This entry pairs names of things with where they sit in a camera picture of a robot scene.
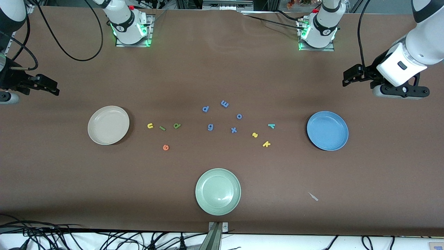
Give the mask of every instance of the table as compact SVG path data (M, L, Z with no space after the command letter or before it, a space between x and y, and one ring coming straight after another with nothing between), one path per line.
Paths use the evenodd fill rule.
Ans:
M69 53L95 53L89 9L43 10ZM168 11L150 48L116 48L105 26L102 52L77 62L31 14L28 47L40 64L32 74L57 81L60 96L31 91L0 106L1 212L89 228L206 231L209 221L224 221L238 233L442 235L442 65L421 75L431 94L419 101L376 98L369 83L343 88L343 71L360 63L358 17L342 19L335 52L309 52L298 51L293 29L234 11ZM414 25L411 16L365 15L367 64ZM17 62L32 64L26 52ZM101 146L87 122L107 105L124 108L131 125L122 141ZM347 122L349 140L338 151L307 138L307 120L321 110ZM199 176L218 167L242 186L237 208L221 217L194 198Z

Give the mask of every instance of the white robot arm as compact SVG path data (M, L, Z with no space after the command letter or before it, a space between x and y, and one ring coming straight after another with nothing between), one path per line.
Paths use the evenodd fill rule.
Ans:
M372 65L357 64L344 72L342 85L368 81L378 97L421 99L430 91L418 86L420 72L444 58L444 1L412 0L416 27L378 56ZM413 85L408 83L415 79Z
M404 84L444 58L443 4L439 0L412 1L416 27L396 41L376 67L393 86Z
M125 0L94 0L109 18L115 36L124 44L135 44L147 36L147 15L129 8Z
M345 13L346 5L342 0L324 0L318 13L305 16L309 25L302 32L301 39L314 48L323 48L334 39L337 25Z
M56 96L59 95L57 82L49 77L37 74L28 75L21 65L6 57L6 47L12 34L20 29L27 17L23 0L0 0L0 105L15 104L20 98L8 90L29 95L31 89L43 90Z

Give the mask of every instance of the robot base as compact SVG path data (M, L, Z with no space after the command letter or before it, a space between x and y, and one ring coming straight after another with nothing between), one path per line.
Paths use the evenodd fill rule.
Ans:
M301 38L302 34L304 32L307 32L309 25L309 16L304 16L303 18L300 18L296 21L297 27L303 27L304 29L298 29L297 30L297 39L299 41L299 50L309 50L309 51L334 51L334 45L333 40L330 41L330 43L323 47L323 48L315 48L310 46L305 40Z
M146 24L148 24L145 28L147 29L147 35L144 36L139 42L135 44L124 44L117 37L115 40L116 47L136 47L136 48L145 48L150 47L153 39L153 31L154 31L154 20L155 15L147 15Z

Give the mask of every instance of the small white debris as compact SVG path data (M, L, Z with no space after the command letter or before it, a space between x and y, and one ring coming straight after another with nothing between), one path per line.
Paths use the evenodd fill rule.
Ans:
M308 193L310 194L311 198L313 198L315 201L319 201L319 199L316 198L316 196L312 195L310 192L308 192Z

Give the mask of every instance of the plug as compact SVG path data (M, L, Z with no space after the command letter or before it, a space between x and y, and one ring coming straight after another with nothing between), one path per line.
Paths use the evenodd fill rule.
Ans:
M147 250L156 250L156 243L154 241L151 241Z
M183 238L183 233L180 233L180 246L179 250L186 250L185 239Z

